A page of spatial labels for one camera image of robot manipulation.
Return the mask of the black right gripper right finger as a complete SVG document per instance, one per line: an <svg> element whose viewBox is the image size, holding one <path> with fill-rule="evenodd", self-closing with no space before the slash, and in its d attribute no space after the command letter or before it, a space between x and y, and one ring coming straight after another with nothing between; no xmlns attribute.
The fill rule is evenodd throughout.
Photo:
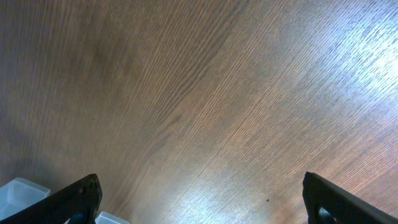
<svg viewBox="0 0 398 224"><path fill-rule="evenodd" d="M308 224L397 224L397 218L373 207L316 173L305 173L302 195Z"/></svg>

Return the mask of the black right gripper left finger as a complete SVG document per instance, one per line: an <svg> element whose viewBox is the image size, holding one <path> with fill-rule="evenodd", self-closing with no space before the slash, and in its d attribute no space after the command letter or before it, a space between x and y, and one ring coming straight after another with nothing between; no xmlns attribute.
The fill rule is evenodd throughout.
<svg viewBox="0 0 398 224"><path fill-rule="evenodd" d="M98 176L89 174L28 208L1 220L1 224L95 224L102 196Z"/></svg>

